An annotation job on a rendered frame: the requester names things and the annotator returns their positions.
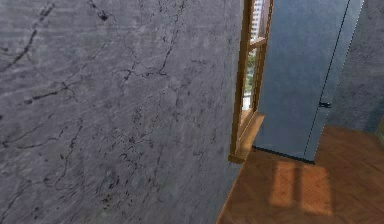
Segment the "wooden framed window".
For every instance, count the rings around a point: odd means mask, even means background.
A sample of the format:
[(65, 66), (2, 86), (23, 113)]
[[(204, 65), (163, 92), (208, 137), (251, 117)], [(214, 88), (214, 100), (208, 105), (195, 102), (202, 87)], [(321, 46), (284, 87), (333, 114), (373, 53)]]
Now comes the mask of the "wooden framed window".
[(228, 160), (242, 164), (265, 118), (258, 111), (274, 0), (262, 0), (259, 14), (261, 35), (252, 39), (256, 0), (244, 0), (241, 41)]

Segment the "blue-grey room door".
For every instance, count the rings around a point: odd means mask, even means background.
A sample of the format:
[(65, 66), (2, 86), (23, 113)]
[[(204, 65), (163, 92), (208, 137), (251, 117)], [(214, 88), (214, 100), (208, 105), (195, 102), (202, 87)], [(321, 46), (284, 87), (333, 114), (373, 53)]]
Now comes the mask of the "blue-grey room door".
[(274, 0), (256, 149), (315, 160), (364, 1)]

